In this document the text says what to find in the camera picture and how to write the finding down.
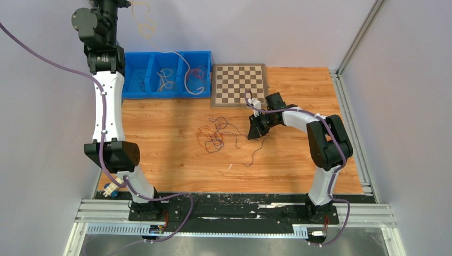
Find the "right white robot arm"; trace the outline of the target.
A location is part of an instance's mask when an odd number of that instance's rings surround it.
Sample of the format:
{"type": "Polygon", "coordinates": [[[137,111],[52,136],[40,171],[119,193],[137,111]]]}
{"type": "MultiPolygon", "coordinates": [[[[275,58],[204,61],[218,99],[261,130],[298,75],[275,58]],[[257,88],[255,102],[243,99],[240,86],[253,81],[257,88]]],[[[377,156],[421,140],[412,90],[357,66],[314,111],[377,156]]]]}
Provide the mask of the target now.
{"type": "Polygon", "coordinates": [[[353,155],[353,147],[338,115],[314,114],[297,105],[286,104],[280,93],[266,97],[267,109],[261,102],[244,94],[248,107],[252,108],[248,139],[267,135],[277,125],[296,128],[308,136],[311,159],[316,168],[313,184],[307,194],[304,216],[310,222],[319,222],[333,206],[332,192],[338,173],[353,155]]]}

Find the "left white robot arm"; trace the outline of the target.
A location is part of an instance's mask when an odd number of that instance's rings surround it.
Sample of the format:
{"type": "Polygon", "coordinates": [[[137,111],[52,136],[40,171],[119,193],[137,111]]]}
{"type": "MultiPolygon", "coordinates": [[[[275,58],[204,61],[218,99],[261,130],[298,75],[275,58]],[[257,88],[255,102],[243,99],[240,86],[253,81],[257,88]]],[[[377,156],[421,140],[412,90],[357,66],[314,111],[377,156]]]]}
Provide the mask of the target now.
{"type": "Polygon", "coordinates": [[[71,18],[84,44],[88,77],[94,80],[95,88],[95,128],[84,153],[112,185],[129,190],[132,212],[156,221],[163,214],[163,206],[155,201],[156,190],[139,167],[139,146],[126,141],[122,124],[126,62],[124,49],[117,43],[117,21],[118,10],[131,5],[130,1],[93,1],[91,9],[79,8],[71,18]]]}

